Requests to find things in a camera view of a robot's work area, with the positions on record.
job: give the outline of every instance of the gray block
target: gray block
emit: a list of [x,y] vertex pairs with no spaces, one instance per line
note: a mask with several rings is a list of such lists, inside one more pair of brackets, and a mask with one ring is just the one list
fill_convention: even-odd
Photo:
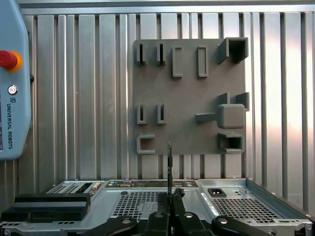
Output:
[[[224,39],[135,41],[134,60],[137,60],[139,44],[146,45],[148,55],[146,66],[133,68],[133,114],[137,114],[138,105],[146,104],[147,122],[146,125],[134,124],[135,140],[140,134],[155,134],[156,155],[167,155],[167,141],[172,143],[174,155],[226,153],[224,149],[219,149],[220,129],[217,123],[196,122],[198,117],[195,116],[211,116],[209,114],[217,112],[218,103],[234,104],[235,97],[245,93],[244,61],[234,64],[226,60],[220,65],[216,61],[218,45],[223,41]],[[165,45],[164,66],[157,65],[157,45],[160,44]],[[200,45],[207,48],[208,62],[207,67],[203,68],[198,65]],[[204,71],[204,68],[208,68],[208,77],[200,79],[199,71]],[[167,125],[161,124],[162,120],[159,119],[159,104],[167,104]],[[224,131],[245,136],[244,128]]]
[[155,154],[155,134],[140,134],[137,137],[137,153],[142,155]]
[[157,123],[167,124],[167,104],[158,104],[157,106]]
[[147,123],[147,106],[145,104],[138,105],[137,107],[137,124]]
[[157,65],[166,65],[166,45],[157,44]]
[[148,60],[147,46],[139,44],[137,46],[137,65],[146,65]]
[[244,152],[243,135],[233,132],[220,132],[218,134],[219,149],[226,154],[238,154]]
[[208,77],[208,47],[199,46],[198,47],[198,76],[199,78]]
[[243,104],[221,104],[217,108],[216,115],[220,129],[245,127],[245,107]]
[[180,46],[173,47],[173,77],[181,79],[183,77],[183,49]]

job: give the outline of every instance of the perforated metal panel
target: perforated metal panel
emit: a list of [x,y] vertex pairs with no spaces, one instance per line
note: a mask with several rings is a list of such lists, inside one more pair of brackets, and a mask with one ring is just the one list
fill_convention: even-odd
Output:
[[68,185],[62,184],[62,185],[57,186],[56,188],[54,188],[48,193],[52,193],[52,194],[62,193],[67,187]]
[[279,217],[257,199],[213,199],[220,215],[237,220],[255,220],[257,223],[274,223]]
[[127,215],[140,220],[145,211],[158,210],[158,194],[160,192],[131,192],[121,195],[112,216]]
[[64,193],[75,193],[75,190],[80,187],[82,184],[80,183],[75,183],[71,187],[69,187],[67,190],[65,190]]

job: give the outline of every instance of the connector port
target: connector port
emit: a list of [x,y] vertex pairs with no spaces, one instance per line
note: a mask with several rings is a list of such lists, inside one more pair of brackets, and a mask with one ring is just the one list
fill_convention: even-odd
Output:
[[220,188],[208,188],[208,192],[212,197],[226,197],[226,194]]

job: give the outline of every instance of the metal panel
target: metal panel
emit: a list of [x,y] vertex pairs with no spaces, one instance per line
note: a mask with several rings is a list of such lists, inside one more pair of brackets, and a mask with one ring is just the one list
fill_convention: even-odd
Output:
[[[156,39],[157,38],[157,15],[141,14],[140,15],[140,38]],[[142,159],[142,178],[158,178],[158,156],[143,155]]]
[[[76,3],[62,8],[50,0],[27,1],[21,7],[29,15],[34,125],[18,162],[0,163],[0,210],[18,192],[42,191],[60,178],[165,177],[165,157],[138,156],[128,138],[133,42],[243,35],[250,43],[245,88],[252,98],[246,153],[222,162],[207,153],[183,153],[174,158],[174,175],[249,176],[315,214],[314,4],[151,0],[127,7],[130,2],[97,0],[94,7],[71,0]],[[303,11],[301,17],[290,13]],[[282,18],[281,12],[288,13]]]
[[39,191],[56,183],[56,27],[54,16],[37,19]]
[[262,184],[282,195],[282,88],[280,14],[262,19]]
[[253,75],[253,179],[262,184],[262,112],[260,17],[252,14],[252,75]]
[[[238,13],[223,13],[222,24],[223,38],[225,37],[239,37],[240,25]],[[225,177],[226,178],[240,178],[242,176],[242,160],[240,154],[227,154],[225,158]]]
[[283,18],[283,196],[302,208],[301,14]]
[[301,4],[301,1],[296,1],[295,4],[275,4],[274,2],[271,5],[262,3],[261,5],[257,4],[257,1],[249,1],[249,5],[231,5],[233,2],[229,1],[229,4],[220,5],[220,1],[217,2],[217,5],[214,5],[213,1],[203,1],[197,0],[199,2],[197,5],[183,5],[180,1],[173,0],[173,5],[175,6],[165,6],[165,2],[157,0],[156,2],[152,1],[152,6],[139,5],[139,2],[147,1],[135,1],[137,6],[130,6],[122,4],[122,1],[117,1],[116,5],[112,7],[93,7],[92,2],[86,2],[86,7],[82,7],[82,3],[74,4],[73,6],[77,7],[64,7],[63,4],[59,4],[59,7],[49,7],[46,8],[36,7],[34,5],[22,5],[22,12],[25,15],[50,15],[50,14],[128,14],[128,13],[234,13],[234,12],[293,12],[293,11],[315,11],[315,4]]
[[100,176],[117,176],[116,16],[99,16]]
[[[177,14],[161,14],[161,39],[174,39],[177,35]],[[179,155],[173,155],[173,178],[179,175]],[[163,178],[167,178],[167,156],[163,156]]]
[[[199,29],[198,29],[198,14],[192,13],[189,16],[190,20],[190,38],[198,38]],[[200,178],[200,154],[195,154],[191,156],[191,178],[198,179]]]
[[78,160],[78,21],[73,15],[66,17],[66,155],[67,179],[79,177]]
[[[244,13],[242,16],[243,26],[241,36],[252,41],[252,21],[251,14]],[[242,175],[253,178],[253,86],[252,86],[252,47],[249,45],[248,57],[245,59],[245,91],[250,94],[249,111],[246,112],[246,149],[242,154]]]
[[121,177],[129,177],[129,135],[128,135],[128,32],[127,15],[120,15],[120,156]]
[[[25,24],[30,32],[30,73],[37,78],[36,43],[37,25],[34,16],[26,16]],[[38,191],[38,123],[37,123],[37,80],[31,85],[31,127],[27,138],[26,152],[19,158],[19,193],[35,193]]]
[[96,179],[95,16],[79,16],[78,119],[80,178]]
[[[136,15],[130,14],[128,15],[128,41],[129,48],[133,47],[133,43],[136,40]],[[132,83],[132,69],[133,69],[133,51],[129,50],[129,124],[134,124],[133,120],[133,83]],[[133,125],[129,126],[129,136],[133,136]],[[129,142],[129,177],[130,178],[138,178],[138,157],[136,154],[136,145],[135,142]]]
[[57,152],[57,160],[56,160],[56,181],[60,181],[61,179],[66,179],[68,176],[68,156],[67,156],[67,93],[66,93],[66,83],[67,83],[67,69],[66,69],[66,16],[61,15],[58,16],[58,52],[56,58],[57,64],[57,80],[56,80],[56,152]]
[[[218,13],[202,14],[202,38],[219,38],[219,15]],[[208,155],[204,157],[205,178],[221,177],[221,156]]]
[[314,15],[302,15],[303,209],[315,213],[314,188]]

